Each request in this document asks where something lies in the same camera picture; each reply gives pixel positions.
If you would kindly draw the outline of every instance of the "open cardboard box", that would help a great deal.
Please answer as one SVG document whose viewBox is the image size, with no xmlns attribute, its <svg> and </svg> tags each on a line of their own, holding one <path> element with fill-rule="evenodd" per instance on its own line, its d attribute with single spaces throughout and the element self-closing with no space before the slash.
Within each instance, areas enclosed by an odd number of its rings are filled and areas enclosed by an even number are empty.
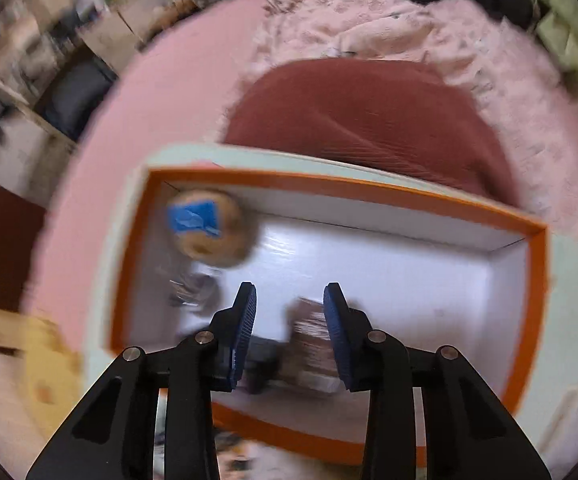
<svg viewBox="0 0 578 480">
<path fill-rule="evenodd" d="M 285 308 L 322 301 L 339 282 L 372 325 L 405 345 L 461 350 L 514 413 L 530 376 L 547 286 L 546 227 L 508 208 L 348 178 L 223 168 L 151 168 L 120 263 L 108 348 L 177 344 L 210 320 L 172 308 L 167 201 L 185 189 L 227 192 L 256 213 L 256 247 L 220 277 L 221 308 L 256 285 L 253 333 L 286 340 Z M 419 459 L 424 428 L 417 396 Z M 329 399 L 272 388 L 213 394 L 218 425 L 330 462 L 359 463 L 368 395 Z"/>
</svg>

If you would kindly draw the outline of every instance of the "pink mat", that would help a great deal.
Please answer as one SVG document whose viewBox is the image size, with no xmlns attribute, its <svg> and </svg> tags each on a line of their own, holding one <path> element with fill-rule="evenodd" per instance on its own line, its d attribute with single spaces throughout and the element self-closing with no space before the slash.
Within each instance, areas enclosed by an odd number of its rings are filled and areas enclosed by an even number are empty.
<svg viewBox="0 0 578 480">
<path fill-rule="evenodd" d="M 23 305 L 69 327 L 72 349 L 81 348 L 102 243 L 128 175 L 149 153 L 217 130 L 264 1 L 219 4 L 163 34 L 100 108 L 54 197 Z"/>
</svg>

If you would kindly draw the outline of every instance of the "maroon fabric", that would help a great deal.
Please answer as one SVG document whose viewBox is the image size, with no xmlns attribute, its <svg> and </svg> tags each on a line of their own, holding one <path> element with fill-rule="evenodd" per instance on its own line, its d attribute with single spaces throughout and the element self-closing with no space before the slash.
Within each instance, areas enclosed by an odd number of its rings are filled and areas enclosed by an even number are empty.
<svg viewBox="0 0 578 480">
<path fill-rule="evenodd" d="M 224 142 L 348 162 L 518 205 L 502 147 L 471 97 L 421 63 L 283 65 L 246 92 Z"/>
</svg>

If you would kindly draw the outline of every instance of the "blue sticker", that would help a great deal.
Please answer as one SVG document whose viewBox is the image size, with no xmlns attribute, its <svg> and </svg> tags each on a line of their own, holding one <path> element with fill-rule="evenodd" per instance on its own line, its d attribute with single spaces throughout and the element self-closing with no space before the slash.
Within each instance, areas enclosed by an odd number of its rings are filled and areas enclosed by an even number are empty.
<svg viewBox="0 0 578 480">
<path fill-rule="evenodd" d="M 203 231 L 216 238 L 220 236 L 214 202 L 194 202 L 170 206 L 167 215 L 169 216 L 169 226 L 175 233 Z"/>
</svg>

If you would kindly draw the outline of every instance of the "silver rivet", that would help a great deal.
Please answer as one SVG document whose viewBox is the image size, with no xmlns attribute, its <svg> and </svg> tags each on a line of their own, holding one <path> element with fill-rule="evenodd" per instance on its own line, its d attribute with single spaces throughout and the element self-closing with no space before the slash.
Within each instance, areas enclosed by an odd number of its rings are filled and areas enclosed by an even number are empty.
<svg viewBox="0 0 578 480">
<path fill-rule="evenodd" d="M 440 349 L 440 355 L 442 355 L 442 357 L 444 357 L 445 359 L 453 361 L 458 357 L 459 354 L 458 350 L 456 350 L 453 346 L 443 346 Z"/>
<path fill-rule="evenodd" d="M 213 341 L 213 333 L 208 330 L 202 330 L 195 335 L 195 341 L 198 344 L 205 345 Z"/>
<path fill-rule="evenodd" d="M 122 358 L 125 361 L 135 361 L 138 357 L 140 357 L 140 349 L 135 346 L 130 346 L 122 352 Z"/>
<path fill-rule="evenodd" d="M 372 343 L 383 343 L 387 339 L 387 335 L 382 330 L 371 330 L 367 334 L 367 339 Z"/>
</svg>

